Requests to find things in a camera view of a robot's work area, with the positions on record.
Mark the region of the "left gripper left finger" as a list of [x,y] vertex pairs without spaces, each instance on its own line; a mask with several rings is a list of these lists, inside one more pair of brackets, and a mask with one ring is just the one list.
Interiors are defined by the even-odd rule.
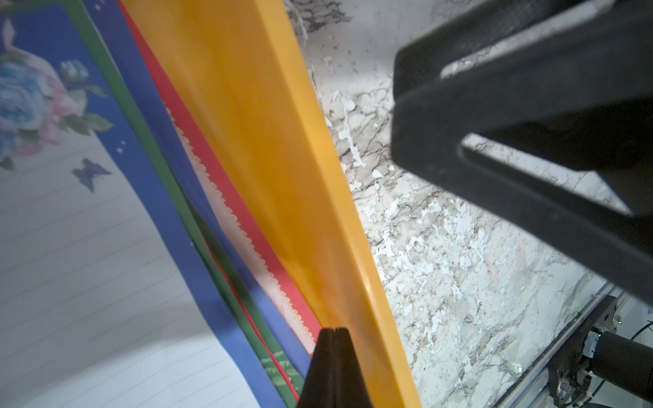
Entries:
[[372,407],[347,329],[320,331],[297,407]]

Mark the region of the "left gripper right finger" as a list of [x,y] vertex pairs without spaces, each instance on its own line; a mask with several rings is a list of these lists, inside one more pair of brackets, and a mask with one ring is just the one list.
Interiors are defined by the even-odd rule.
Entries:
[[[393,161],[652,300],[652,4],[607,13],[457,75],[445,66],[569,10],[485,1],[396,55]],[[593,171],[621,214],[463,146],[469,134]]]

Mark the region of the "yellow plastic storage tray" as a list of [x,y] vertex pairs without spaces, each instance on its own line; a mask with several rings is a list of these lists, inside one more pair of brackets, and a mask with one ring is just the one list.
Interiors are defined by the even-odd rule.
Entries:
[[350,331],[372,404],[419,406],[284,4],[124,6],[319,323]]

